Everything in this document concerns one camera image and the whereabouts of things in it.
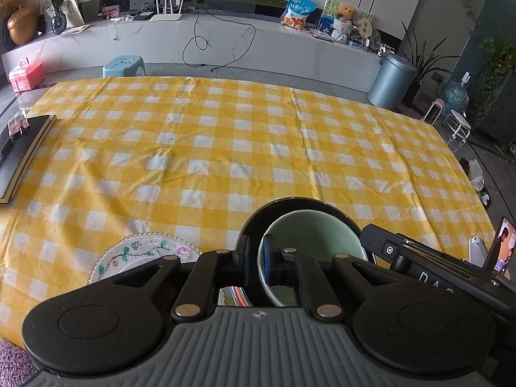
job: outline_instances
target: trash can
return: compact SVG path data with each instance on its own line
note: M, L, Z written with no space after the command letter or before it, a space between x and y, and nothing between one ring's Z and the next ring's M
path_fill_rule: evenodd
M392 53L383 55L380 64L380 71L367 94L367 99L375 106L394 110L402 102L417 74L417 68Z

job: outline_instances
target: gray tile floor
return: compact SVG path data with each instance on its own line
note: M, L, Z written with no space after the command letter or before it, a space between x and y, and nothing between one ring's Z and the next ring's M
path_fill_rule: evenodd
M189 67L184 64L146 64L148 76L191 76L208 78L227 78L237 80L256 81L265 84L276 84L289 86L296 89L312 90L330 96L337 96L345 99L356 100L367 103L366 93L357 90L340 87L317 80L276 74L265 71L257 71L245 68L224 67L212 71L214 66L204 65L200 67ZM0 127L7 125L20 107L33 105L50 86L60 81L73 81L86 78L97 78L102 76L101 67L80 68L58 73L47 74L43 81L43 88L16 95L12 88L5 83L0 84ZM421 118L419 113L400 105L399 112L411 117ZM443 138L447 140L448 130L445 127L436 127ZM483 169L484 181L492 197L492 205L488 215L494 227L498 225L501 217L508 217L515 222L516 215L516 186L513 181L516 177L516 164L496 154L495 148L482 137L471 137L473 144L466 143L460 147L455 155L457 158L464 157L467 160L477 159Z

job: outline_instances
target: blue stool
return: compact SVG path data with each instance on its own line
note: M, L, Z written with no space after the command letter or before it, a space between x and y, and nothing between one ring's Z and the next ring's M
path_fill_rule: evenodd
M144 59L140 55L122 55L102 67L102 77L145 76Z

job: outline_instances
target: tablecloth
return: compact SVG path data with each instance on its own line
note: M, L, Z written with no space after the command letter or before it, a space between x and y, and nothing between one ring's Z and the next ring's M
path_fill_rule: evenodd
M0 208L0 334L21 344L40 301L86 283L97 255L156 231L233 249L251 213L310 196L456 257L489 218L442 138L367 104L248 81L131 77L57 84L58 117Z

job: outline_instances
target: pink box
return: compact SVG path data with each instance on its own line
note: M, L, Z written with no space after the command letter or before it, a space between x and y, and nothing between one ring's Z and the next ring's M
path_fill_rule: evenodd
M20 65L16 66L9 73L9 81L15 92L24 92L32 90L43 81L43 64L39 60L35 60L29 64L27 58L22 59Z

